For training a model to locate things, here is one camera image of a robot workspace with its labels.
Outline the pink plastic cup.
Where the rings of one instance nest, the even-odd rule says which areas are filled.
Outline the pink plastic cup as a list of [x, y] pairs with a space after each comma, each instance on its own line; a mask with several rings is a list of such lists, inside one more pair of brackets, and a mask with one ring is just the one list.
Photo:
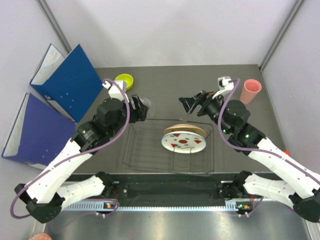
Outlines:
[[262, 85], [255, 79], [248, 79], [244, 82], [240, 95], [240, 101], [243, 104], [249, 104], [261, 91]]

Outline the yellow-green bowl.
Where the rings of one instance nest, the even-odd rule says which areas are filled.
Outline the yellow-green bowl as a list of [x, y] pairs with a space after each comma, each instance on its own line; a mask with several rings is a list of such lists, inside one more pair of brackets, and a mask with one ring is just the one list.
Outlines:
[[122, 73], [115, 78], [115, 81], [124, 81], [126, 83], [126, 90], [130, 90], [134, 83], [134, 78], [128, 73]]

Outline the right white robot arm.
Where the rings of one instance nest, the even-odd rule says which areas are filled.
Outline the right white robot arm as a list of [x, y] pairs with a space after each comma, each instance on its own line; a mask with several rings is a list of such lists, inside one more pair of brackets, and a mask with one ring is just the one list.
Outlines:
[[249, 194], [267, 197], [291, 208], [303, 219], [319, 223], [320, 175], [295, 161], [248, 123], [251, 113], [241, 101], [200, 91], [195, 96], [179, 98], [179, 102], [187, 114], [200, 106], [197, 116], [208, 116], [217, 125], [221, 137], [228, 135], [224, 142], [229, 147], [280, 177], [280, 180], [270, 180], [242, 171], [233, 181], [237, 197], [245, 198]]

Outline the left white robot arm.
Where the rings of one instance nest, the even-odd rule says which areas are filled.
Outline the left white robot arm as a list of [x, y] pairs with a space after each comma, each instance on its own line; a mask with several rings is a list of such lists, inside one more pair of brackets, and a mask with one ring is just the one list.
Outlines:
[[40, 175], [15, 187], [17, 198], [25, 203], [29, 216], [45, 224], [74, 203], [91, 197], [109, 198], [114, 191], [114, 182], [103, 171], [71, 185], [63, 186], [63, 183], [99, 150], [117, 141], [128, 124], [145, 121], [148, 110], [138, 95], [130, 100], [105, 99], [92, 120], [77, 128]]

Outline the clear faceted drinking glass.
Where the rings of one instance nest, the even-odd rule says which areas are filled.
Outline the clear faceted drinking glass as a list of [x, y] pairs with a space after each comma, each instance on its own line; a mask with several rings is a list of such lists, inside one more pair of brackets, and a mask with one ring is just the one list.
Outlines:
[[147, 119], [152, 119], [154, 117], [155, 113], [156, 113], [155, 104], [151, 100], [149, 100], [147, 98], [141, 98], [140, 100], [143, 103], [143, 105], [148, 107], [146, 118]]

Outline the white plate with red pattern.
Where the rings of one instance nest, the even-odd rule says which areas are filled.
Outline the white plate with red pattern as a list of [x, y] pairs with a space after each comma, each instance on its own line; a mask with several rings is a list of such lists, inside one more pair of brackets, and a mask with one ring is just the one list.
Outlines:
[[161, 144], [165, 149], [179, 154], [198, 153], [207, 146], [205, 138], [187, 131], [175, 131], [165, 134], [161, 139]]

